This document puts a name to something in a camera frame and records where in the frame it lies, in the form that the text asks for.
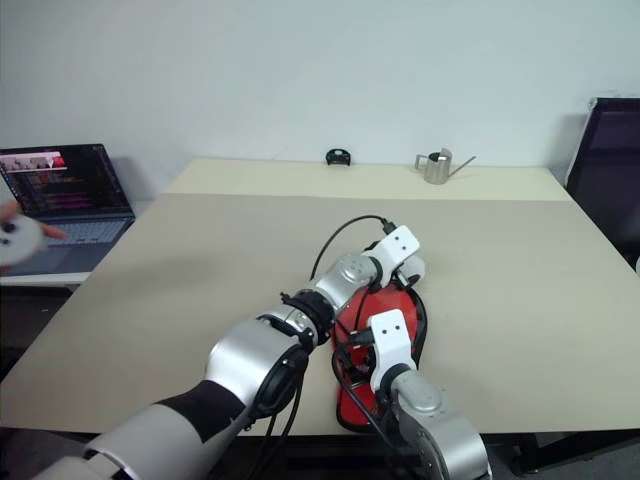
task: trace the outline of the cable connector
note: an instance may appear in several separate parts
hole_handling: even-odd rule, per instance
[[[347,344],[349,345],[371,345],[374,343],[373,331],[370,327],[363,328],[362,330],[358,330],[357,332],[353,332],[349,335],[347,339]]]
[[[396,228],[398,228],[398,227],[396,227],[395,223],[390,222],[386,218],[382,219],[382,231],[384,233],[386,233],[387,235],[389,235],[391,232],[393,232]]]

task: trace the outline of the white wall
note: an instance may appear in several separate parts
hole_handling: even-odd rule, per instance
[[[640,93],[637,0],[0,2],[0,145],[104,142],[133,198],[195,155],[563,164]]]

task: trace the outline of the laptop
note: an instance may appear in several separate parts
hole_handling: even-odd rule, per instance
[[[101,144],[0,149],[0,172],[25,215],[68,234],[7,276],[90,272],[135,220]]]
[[[640,98],[595,101],[566,188],[640,270]]]

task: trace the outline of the table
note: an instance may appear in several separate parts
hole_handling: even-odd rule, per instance
[[[302,287],[326,237],[362,213],[421,240],[420,368],[481,432],[640,427],[640,279],[546,169],[469,167],[433,186],[404,166],[210,159],[149,207],[9,373],[2,424],[100,432],[191,388],[215,341]],[[380,236],[354,226],[328,258]],[[345,433],[329,356],[312,355],[294,435]]]

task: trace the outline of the laptop keyboard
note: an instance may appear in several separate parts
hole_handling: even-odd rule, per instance
[[[55,226],[67,233],[66,238],[47,238],[47,245],[91,245],[95,243],[110,243],[124,226],[124,221],[91,222],[91,223],[62,223]]]

